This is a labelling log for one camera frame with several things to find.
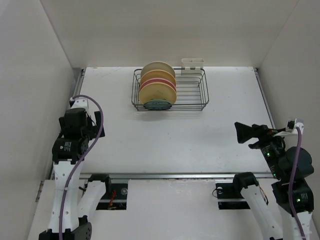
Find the small teal patterned plate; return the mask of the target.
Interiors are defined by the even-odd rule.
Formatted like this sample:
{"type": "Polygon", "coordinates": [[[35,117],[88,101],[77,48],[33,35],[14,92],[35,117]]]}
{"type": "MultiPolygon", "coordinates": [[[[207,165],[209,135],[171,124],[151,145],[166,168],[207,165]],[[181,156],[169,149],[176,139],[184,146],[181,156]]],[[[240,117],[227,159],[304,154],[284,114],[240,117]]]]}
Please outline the small teal patterned plate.
{"type": "Polygon", "coordinates": [[[151,111],[164,111],[170,109],[172,104],[164,99],[152,99],[147,101],[143,107],[151,111]]]}

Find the yellow plate front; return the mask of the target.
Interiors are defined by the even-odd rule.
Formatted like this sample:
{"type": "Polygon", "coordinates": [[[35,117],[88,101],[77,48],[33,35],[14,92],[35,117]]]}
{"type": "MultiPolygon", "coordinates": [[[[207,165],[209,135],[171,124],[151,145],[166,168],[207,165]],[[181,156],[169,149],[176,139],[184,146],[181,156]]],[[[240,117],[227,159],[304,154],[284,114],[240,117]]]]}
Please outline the yellow plate front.
{"type": "Polygon", "coordinates": [[[177,100],[177,92],[165,83],[151,83],[139,91],[139,101],[142,104],[150,100],[166,100],[174,104],[177,100]]]}

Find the black wire dish rack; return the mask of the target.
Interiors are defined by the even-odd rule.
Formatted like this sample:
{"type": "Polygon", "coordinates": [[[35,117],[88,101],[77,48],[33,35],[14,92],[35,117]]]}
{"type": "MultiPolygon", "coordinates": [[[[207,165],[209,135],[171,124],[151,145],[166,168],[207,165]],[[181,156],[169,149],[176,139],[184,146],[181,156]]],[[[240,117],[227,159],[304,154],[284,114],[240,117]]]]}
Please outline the black wire dish rack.
{"type": "Polygon", "coordinates": [[[133,72],[131,104],[138,111],[202,111],[209,103],[206,72],[201,67],[175,67],[133,72]]]}

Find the pink plate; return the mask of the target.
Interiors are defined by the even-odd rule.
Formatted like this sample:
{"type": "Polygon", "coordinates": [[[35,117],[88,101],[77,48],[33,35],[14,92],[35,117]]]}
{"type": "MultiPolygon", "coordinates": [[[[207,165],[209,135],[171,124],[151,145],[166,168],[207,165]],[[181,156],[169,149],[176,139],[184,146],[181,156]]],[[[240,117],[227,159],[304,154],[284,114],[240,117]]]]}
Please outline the pink plate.
{"type": "Polygon", "coordinates": [[[177,91],[176,86],[169,80],[165,79],[165,78],[151,78],[146,80],[144,83],[142,83],[140,85],[139,90],[142,90],[145,86],[149,85],[149,84],[153,84],[153,83],[162,83],[162,84],[167,84],[168,86],[172,87],[175,92],[177,91]]]}

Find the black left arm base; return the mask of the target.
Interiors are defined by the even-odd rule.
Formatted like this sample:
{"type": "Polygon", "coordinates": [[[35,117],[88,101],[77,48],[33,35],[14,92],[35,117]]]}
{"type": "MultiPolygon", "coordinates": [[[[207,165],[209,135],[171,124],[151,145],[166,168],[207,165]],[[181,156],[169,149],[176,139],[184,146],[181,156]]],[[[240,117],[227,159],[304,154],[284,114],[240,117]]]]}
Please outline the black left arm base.
{"type": "Polygon", "coordinates": [[[106,193],[100,199],[96,210],[122,211],[127,209],[128,180],[111,179],[106,193]]]}

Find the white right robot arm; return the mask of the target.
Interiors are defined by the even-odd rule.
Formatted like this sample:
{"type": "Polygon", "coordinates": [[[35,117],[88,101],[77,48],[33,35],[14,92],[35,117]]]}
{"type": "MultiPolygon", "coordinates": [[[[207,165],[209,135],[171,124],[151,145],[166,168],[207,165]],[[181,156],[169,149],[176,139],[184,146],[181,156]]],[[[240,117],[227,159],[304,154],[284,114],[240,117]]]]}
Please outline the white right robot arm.
{"type": "Polygon", "coordinates": [[[252,138],[249,148],[260,150],[276,182],[272,187],[282,224],[278,225],[267,205],[267,197],[252,172],[234,176],[232,193],[243,197],[260,228],[264,240],[308,240],[314,210],[314,195],[306,177],[314,173],[312,157],[301,147],[304,123],[289,119],[281,129],[267,125],[251,126],[235,122],[237,141],[243,144],[252,138]]]}

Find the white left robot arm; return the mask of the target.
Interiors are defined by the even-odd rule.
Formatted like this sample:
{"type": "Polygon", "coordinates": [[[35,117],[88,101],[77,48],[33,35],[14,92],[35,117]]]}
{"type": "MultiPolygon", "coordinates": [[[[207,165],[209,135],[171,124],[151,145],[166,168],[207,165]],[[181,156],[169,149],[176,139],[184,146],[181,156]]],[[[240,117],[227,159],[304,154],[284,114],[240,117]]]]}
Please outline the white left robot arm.
{"type": "Polygon", "coordinates": [[[89,240],[92,223],[101,198],[111,195],[107,174],[93,174],[84,194],[78,198],[81,169],[89,151],[104,137],[104,115],[94,113],[96,123],[83,107],[65,112],[59,118],[60,133],[52,147],[54,198],[48,227],[38,236],[40,240],[89,240]]]}

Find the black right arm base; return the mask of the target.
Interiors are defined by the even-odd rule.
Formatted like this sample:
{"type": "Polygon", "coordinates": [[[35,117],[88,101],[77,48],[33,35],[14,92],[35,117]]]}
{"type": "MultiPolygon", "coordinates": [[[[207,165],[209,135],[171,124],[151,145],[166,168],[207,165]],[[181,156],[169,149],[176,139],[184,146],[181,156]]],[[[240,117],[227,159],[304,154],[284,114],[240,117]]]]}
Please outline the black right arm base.
{"type": "Polygon", "coordinates": [[[261,196],[268,206],[269,200],[263,189],[260,187],[258,181],[217,181],[215,183],[215,189],[212,191],[212,195],[218,200],[218,208],[220,210],[245,210],[250,209],[249,204],[245,198],[241,195],[240,189],[248,186],[259,187],[261,196]]]}

